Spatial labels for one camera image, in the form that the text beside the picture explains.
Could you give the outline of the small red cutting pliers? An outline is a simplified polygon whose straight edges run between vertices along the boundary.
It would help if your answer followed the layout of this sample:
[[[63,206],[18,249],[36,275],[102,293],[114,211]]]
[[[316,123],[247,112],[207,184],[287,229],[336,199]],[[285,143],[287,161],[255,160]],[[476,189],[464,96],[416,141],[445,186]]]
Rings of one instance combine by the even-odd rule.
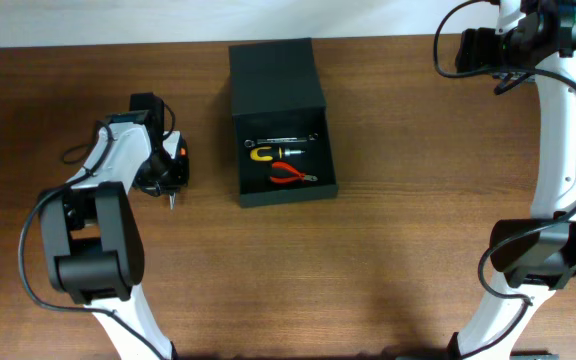
[[[315,175],[301,172],[286,162],[274,162],[271,165],[271,169],[272,171],[269,180],[274,184],[286,185],[295,182],[318,181],[318,178]]]

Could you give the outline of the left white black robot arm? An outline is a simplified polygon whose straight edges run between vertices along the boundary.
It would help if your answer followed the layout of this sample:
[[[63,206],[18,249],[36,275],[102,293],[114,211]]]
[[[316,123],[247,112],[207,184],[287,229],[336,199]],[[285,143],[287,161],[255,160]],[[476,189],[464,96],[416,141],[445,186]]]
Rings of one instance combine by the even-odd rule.
[[[40,221],[51,286],[67,311],[93,315],[123,359],[174,359],[142,280],[145,253],[128,194],[174,199],[189,181],[187,143],[167,126],[173,111],[153,93],[101,121],[86,160],[65,184],[45,190],[31,215]]]

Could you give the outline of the silver offset ring wrench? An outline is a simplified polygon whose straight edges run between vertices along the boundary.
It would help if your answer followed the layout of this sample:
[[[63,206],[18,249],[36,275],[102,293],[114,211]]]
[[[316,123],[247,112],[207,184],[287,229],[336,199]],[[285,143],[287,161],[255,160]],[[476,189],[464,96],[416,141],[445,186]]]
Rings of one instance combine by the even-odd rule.
[[[309,141],[316,141],[319,139],[317,133],[312,133],[301,137],[275,137],[275,138],[259,138],[256,140],[247,139],[244,141],[244,146],[246,148],[254,148],[261,145],[274,145],[274,144],[286,144],[286,143],[305,143]]]

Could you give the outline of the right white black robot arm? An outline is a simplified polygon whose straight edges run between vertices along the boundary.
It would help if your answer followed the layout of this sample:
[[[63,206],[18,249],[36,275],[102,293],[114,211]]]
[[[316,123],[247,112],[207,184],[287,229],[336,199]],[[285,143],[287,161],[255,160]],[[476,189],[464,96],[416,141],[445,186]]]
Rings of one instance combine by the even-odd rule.
[[[468,29],[455,78],[489,75],[503,94],[533,80],[540,106],[538,179],[530,215],[492,230],[485,294],[448,345],[450,359],[508,359],[541,305],[576,278],[576,1],[502,1],[492,28]]]

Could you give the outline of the yellow black stubby screwdriver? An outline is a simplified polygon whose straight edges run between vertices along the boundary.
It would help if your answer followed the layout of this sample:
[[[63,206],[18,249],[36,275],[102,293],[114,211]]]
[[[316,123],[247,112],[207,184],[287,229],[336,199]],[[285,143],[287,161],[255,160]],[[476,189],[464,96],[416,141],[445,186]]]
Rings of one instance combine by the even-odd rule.
[[[287,147],[260,146],[250,151],[250,158],[256,162],[279,161],[289,157],[300,156],[306,153],[302,149]]]

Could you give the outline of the orange black long-nose pliers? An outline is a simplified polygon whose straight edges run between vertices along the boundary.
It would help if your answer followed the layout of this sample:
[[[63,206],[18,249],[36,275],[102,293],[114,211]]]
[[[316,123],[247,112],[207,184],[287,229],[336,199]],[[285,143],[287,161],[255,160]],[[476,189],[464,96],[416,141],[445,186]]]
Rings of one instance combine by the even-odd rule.
[[[176,194],[173,193],[169,195],[170,210],[174,210],[175,203],[176,203]]]

